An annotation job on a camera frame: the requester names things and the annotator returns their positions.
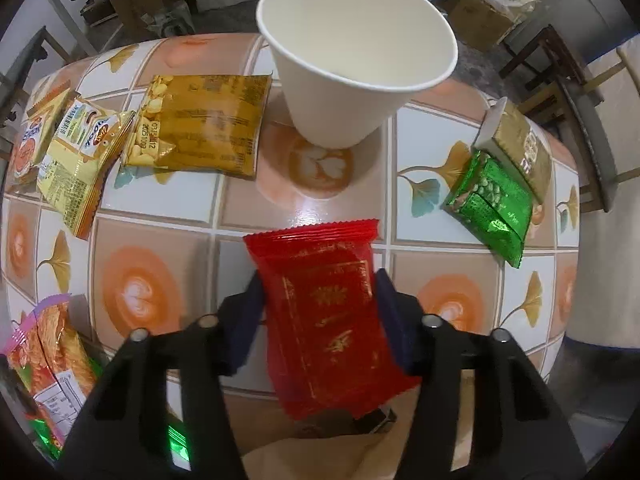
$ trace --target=table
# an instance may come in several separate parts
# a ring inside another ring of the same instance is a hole
[[[74,238],[35,188],[5,192],[1,266],[11,319],[68,290],[80,295],[74,325],[85,341],[112,356],[133,328],[119,317],[118,303],[146,316],[156,332],[171,331],[244,290],[254,272],[244,234],[378,218],[375,265],[389,272],[398,290],[464,330],[487,333],[503,323],[546,378],[574,290],[577,170],[568,150],[537,130],[554,160],[550,190],[536,207],[520,269],[495,258],[440,209],[491,102],[475,89],[447,80],[418,94],[354,148],[325,150],[292,126],[263,38],[208,34],[80,60],[39,82],[31,101],[69,80],[104,107],[136,110],[155,74],[271,72],[255,181],[217,173],[154,174],[121,169],[117,162],[88,241]],[[246,366],[222,379],[241,450],[301,429],[274,400],[265,355],[261,326]],[[168,402],[180,412],[174,374]]]

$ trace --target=yellow ginkgo leaf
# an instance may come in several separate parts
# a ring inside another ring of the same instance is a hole
[[[60,292],[68,292],[69,281],[71,280],[71,252],[66,243],[65,232],[63,230],[60,230],[56,237],[51,257],[48,260],[42,260],[36,270],[44,264],[49,264],[51,269],[53,269]]]
[[[540,308],[542,308],[542,283],[536,270],[531,273],[527,295],[519,308],[527,314],[531,327],[535,327],[540,316]]]
[[[578,225],[578,216],[580,215],[580,203],[578,202],[578,192],[575,190],[575,186],[571,186],[571,191],[569,192],[569,200],[566,201],[566,206],[569,210],[571,227],[575,229],[575,227]]]
[[[126,60],[133,56],[137,48],[138,46],[136,44],[128,45],[111,56],[108,59],[111,73],[116,73],[124,65]]]
[[[163,186],[164,184],[169,182],[169,179],[172,177],[174,173],[175,173],[174,170],[164,170],[162,168],[154,168],[154,177],[156,178],[156,182],[158,182],[158,184],[162,184]]]
[[[449,150],[449,156],[446,162],[439,168],[434,168],[437,174],[439,174],[449,186],[449,189],[453,188],[453,185],[460,178],[465,165],[471,157],[469,147],[459,140]]]

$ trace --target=teal ginkgo leaf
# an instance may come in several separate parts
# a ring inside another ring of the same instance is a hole
[[[568,219],[569,219],[569,210],[562,209],[562,211],[560,212],[560,232],[561,233],[564,233]]]
[[[115,189],[120,189],[121,187],[130,184],[131,181],[138,176],[138,168],[135,166],[124,166],[120,167],[118,170],[118,174],[116,175],[116,181],[113,183],[113,187]]]
[[[428,178],[414,182],[405,177],[411,184],[411,216],[418,218],[435,209],[440,201],[440,183],[436,178]]]

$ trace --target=green and yellow package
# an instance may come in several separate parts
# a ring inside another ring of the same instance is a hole
[[[532,197],[491,155],[474,153],[447,206],[482,243],[520,267]]]

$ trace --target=red snack packet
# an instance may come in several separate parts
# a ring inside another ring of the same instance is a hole
[[[393,362],[374,297],[377,220],[244,237],[267,296],[268,370],[286,412],[355,418],[415,386]]]

